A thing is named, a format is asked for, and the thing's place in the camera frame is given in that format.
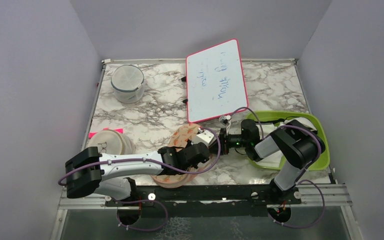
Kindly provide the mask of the floral mesh laundry bag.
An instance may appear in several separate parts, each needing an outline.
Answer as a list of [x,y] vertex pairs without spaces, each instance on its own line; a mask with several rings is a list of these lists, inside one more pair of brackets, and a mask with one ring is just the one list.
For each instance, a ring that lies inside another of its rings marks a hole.
[[[169,147],[186,147],[188,140],[192,140],[198,133],[201,126],[196,123],[187,123],[180,126],[174,134],[170,137],[168,146]],[[199,163],[198,168],[189,168],[190,172],[203,171],[215,161],[215,154],[211,154],[209,161],[206,163]],[[166,189],[179,188],[189,182],[191,182],[197,174],[177,174],[177,175],[158,175],[151,176],[154,182],[160,187]]]

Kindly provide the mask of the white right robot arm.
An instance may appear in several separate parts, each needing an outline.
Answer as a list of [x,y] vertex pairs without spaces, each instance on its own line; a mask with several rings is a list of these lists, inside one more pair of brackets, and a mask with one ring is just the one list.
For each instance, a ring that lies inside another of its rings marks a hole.
[[220,129],[221,153],[226,155],[230,149],[243,148],[246,156],[260,162],[267,157],[281,152],[285,163],[278,174],[270,181],[267,197],[280,204],[297,185],[304,172],[318,160],[325,151],[324,141],[310,128],[297,119],[279,126],[266,136],[258,123],[245,119],[240,123],[240,133],[231,134],[228,128]]

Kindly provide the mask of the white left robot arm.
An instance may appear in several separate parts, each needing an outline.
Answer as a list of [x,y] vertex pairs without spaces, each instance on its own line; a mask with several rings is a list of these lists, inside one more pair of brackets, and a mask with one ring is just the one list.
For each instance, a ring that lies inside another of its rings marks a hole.
[[204,143],[187,147],[165,146],[144,154],[115,155],[100,153],[96,146],[87,147],[65,163],[65,175],[58,181],[66,187],[69,199],[87,197],[93,193],[115,197],[124,205],[137,200],[137,191],[128,181],[116,184],[104,182],[133,175],[182,175],[190,168],[210,159]]

